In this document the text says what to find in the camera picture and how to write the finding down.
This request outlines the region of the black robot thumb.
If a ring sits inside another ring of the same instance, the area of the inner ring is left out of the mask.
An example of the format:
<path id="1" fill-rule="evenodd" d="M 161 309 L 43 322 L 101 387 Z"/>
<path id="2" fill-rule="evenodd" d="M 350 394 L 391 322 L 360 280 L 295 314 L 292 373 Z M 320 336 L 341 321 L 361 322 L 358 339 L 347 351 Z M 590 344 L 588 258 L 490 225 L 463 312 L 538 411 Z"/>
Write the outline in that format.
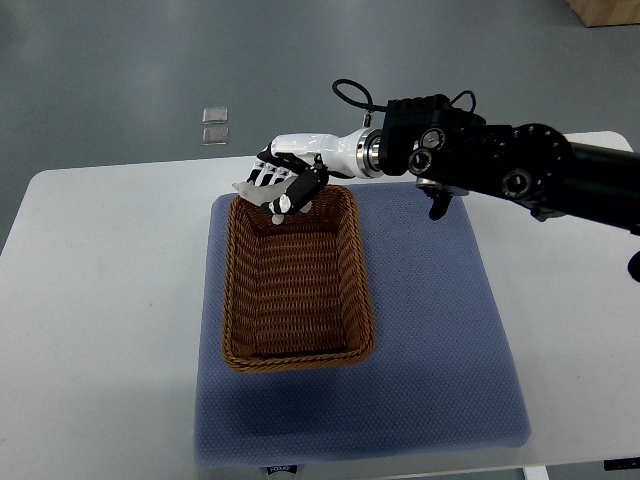
<path id="1" fill-rule="evenodd" d="M 328 168 L 320 154 L 314 156 L 314 163 L 294 181 L 276 199 L 267 203 L 270 214 L 295 214 L 306 207 L 328 184 Z"/>

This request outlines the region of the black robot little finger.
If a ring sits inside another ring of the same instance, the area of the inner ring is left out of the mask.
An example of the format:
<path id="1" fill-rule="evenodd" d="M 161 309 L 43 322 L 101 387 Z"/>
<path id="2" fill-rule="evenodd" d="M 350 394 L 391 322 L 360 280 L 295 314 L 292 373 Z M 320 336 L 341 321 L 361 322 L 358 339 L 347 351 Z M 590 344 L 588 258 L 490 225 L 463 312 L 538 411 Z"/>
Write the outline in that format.
<path id="1" fill-rule="evenodd" d="M 252 184 L 258 184 L 258 179 L 263 174 L 264 169 L 265 169 L 265 162 L 260 159 L 256 159 L 253 163 L 253 167 L 249 174 L 249 177 L 247 178 L 247 182 Z"/>

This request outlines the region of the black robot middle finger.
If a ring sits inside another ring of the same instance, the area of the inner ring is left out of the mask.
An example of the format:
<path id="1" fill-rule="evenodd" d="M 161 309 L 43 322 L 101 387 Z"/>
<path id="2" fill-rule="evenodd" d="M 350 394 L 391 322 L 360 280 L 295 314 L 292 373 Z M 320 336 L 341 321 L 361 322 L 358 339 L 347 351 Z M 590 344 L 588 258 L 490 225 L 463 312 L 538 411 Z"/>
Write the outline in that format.
<path id="1" fill-rule="evenodd" d="M 263 174 L 263 185 L 275 185 L 283 181 L 283 170 L 281 167 L 275 166 L 270 163 L 265 164 Z"/>

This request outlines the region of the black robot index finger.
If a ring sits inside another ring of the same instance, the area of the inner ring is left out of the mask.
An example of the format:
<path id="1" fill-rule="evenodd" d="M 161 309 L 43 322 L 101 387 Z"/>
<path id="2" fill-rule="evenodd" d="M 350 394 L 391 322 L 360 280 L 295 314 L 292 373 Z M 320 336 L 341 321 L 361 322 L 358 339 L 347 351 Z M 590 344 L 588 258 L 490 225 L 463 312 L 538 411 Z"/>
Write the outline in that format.
<path id="1" fill-rule="evenodd" d="M 277 162 L 277 183 L 297 177 L 305 171 L 304 161 L 279 160 Z"/>

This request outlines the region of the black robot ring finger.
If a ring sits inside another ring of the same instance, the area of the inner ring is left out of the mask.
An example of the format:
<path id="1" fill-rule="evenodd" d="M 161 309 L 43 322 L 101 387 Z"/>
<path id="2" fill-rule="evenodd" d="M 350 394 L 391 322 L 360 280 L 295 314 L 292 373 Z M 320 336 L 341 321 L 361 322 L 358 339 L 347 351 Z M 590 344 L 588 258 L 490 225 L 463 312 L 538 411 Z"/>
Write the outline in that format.
<path id="1" fill-rule="evenodd" d="M 274 175 L 274 166 L 262 160 L 256 160 L 253 167 L 253 182 L 255 186 L 268 185 Z"/>

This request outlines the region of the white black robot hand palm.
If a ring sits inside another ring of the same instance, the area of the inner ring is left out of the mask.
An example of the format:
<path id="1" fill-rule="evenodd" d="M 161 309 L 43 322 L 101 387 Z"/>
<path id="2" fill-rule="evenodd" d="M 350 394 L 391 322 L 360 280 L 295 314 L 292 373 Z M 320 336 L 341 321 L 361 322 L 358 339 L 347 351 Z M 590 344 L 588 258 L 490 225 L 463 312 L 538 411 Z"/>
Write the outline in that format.
<path id="1" fill-rule="evenodd" d="M 317 155 L 330 174 L 340 178 L 372 178 L 372 132 L 353 132 L 338 137 L 332 134 L 297 133 L 275 137 L 257 158 L 274 166 L 301 173 Z"/>

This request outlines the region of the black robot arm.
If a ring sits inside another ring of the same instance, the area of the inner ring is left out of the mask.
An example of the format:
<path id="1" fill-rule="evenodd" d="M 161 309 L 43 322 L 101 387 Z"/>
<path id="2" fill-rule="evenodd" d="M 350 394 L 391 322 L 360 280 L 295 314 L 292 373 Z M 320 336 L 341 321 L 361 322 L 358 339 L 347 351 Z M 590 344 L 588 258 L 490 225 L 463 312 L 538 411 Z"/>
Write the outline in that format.
<path id="1" fill-rule="evenodd" d="M 510 201 L 539 222 L 569 215 L 639 232 L 639 157 L 574 143 L 543 124 L 489 125 L 473 108 L 438 94 L 360 103 L 360 129 L 287 134 L 258 155 L 242 198 L 281 223 L 307 212 L 332 177 L 411 173 L 442 218 L 453 197 L 470 192 Z"/>

